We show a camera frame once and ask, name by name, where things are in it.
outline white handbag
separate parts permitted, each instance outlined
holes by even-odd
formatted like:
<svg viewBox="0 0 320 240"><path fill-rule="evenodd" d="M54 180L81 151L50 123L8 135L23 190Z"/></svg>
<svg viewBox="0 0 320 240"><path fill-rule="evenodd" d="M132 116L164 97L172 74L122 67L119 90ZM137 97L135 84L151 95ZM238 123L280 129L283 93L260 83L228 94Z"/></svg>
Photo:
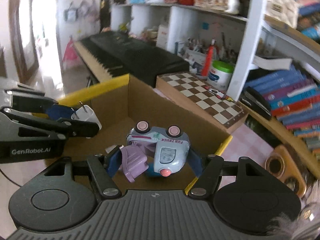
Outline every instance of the white handbag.
<svg viewBox="0 0 320 240"><path fill-rule="evenodd" d="M295 0L268 0L266 15L295 29L298 22L299 5Z"/></svg>

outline ribbed gray surface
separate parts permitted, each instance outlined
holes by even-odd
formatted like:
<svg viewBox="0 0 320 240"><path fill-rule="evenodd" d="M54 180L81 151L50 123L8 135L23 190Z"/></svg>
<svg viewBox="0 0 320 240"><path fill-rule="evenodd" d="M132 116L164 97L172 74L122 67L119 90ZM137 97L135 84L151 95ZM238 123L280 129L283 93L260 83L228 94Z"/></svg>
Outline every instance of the ribbed gray surface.
<svg viewBox="0 0 320 240"><path fill-rule="evenodd" d="M104 201L91 219L71 230L37 234L19 229L8 240L284 240L249 236L223 224L205 201L182 190L129 190Z"/></svg>

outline chessboard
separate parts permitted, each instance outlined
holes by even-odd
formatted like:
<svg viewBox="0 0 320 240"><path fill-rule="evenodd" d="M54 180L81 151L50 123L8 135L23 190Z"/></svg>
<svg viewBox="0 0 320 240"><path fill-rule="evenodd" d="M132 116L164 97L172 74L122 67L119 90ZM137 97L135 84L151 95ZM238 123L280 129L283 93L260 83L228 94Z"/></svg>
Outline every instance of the chessboard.
<svg viewBox="0 0 320 240"><path fill-rule="evenodd" d="M206 111L226 129L247 115L231 98L221 100L206 90L205 87L213 87L206 81L198 79L196 75L180 72L164 74L159 78Z"/></svg>

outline purple book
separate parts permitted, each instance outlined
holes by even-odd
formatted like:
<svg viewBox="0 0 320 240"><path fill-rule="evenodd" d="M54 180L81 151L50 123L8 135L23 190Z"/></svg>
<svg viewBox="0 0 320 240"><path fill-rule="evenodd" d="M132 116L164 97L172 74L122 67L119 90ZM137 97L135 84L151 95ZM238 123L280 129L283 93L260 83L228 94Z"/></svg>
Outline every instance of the purple book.
<svg viewBox="0 0 320 240"><path fill-rule="evenodd" d="M284 87L279 90L275 90L270 93L264 94L263 97L265 98L265 100L267 100L269 102L277 100L277 99L279 100L281 98L287 97L288 93L291 93L292 91L294 91L296 89L303 88L303 87L306 87L306 86L314 84L314 83L315 82L313 79L306 79L306 80L300 81L298 83L295 83L291 86Z"/></svg>

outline green lid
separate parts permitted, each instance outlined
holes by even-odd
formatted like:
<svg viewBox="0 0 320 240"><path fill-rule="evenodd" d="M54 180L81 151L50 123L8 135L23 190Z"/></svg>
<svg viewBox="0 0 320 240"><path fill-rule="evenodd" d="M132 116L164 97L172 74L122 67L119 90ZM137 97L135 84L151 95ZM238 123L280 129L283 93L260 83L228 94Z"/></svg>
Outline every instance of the green lid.
<svg viewBox="0 0 320 240"><path fill-rule="evenodd" d="M225 73L233 73L233 71L235 70L235 67L233 65L230 65L228 63L225 63L225 62L222 62L222 61L218 61L218 60L215 60L212 63L212 66L215 69L218 69L218 70L220 70L222 72L225 72Z"/></svg>

